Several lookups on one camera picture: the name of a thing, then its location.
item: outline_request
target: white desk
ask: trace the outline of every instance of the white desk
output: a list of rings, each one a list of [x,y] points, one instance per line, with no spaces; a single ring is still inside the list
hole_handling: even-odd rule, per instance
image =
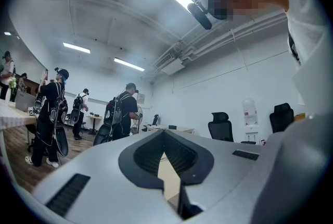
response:
[[[168,130],[169,126],[164,126],[164,125],[158,125],[158,126],[147,126],[148,131],[152,131],[152,130]],[[190,134],[194,133],[194,129],[192,128],[183,128],[183,127],[177,127],[176,129],[177,131],[183,131],[183,132],[187,132]]]
[[[15,103],[9,102],[9,104],[6,105],[5,100],[0,99],[0,162],[6,167],[12,182],[16,182],[16,180],[11,170],[8,156],[6,153],[3,130],[29,124],[35,124],[36,120],[37,118],[35,116],[29,116],[28,113],[16,109]]]

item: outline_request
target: white ceiling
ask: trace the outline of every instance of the white ceiling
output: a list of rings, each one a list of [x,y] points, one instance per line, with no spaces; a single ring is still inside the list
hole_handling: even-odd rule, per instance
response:
[[[24,1],[31,25],[55,57],[78,59],[115,71],[132,70],[113,62],[118,57],[145,68],[144,76],[155,70],[154,63],[166,51],[181,55],[189,47],[198,48],[250,20],[213,20],[213,30],[206,31],[174,0]],[[182,43],[170,49],[178,41]],[[63,42],[89,48],[91,54],[67,49]]]

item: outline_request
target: flower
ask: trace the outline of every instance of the flower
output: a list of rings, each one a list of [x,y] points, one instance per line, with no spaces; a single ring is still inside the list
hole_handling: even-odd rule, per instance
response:
[[[16,88],[16,78],[15,77],[10,77],[10,80],[9,80],[9,88],[11,89],[15,89]]]

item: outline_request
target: white sneaker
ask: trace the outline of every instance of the white sneaker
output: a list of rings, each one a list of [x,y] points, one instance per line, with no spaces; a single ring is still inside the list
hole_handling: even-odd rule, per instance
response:
[[[50,161],[48,160],[48,158],[46,158],[46,162],[47,162],[49,165],[53,166],[54,168],[59,167],[59,164],[58,164],[57,162],[50,162]]]

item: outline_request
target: bottle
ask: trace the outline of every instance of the bottle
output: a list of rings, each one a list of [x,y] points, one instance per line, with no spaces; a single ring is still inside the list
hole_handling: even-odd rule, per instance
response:
[[[246,98],[242,104],[245,126],[258,125],[258,114],[257,109],[255,108],[254,100]]]

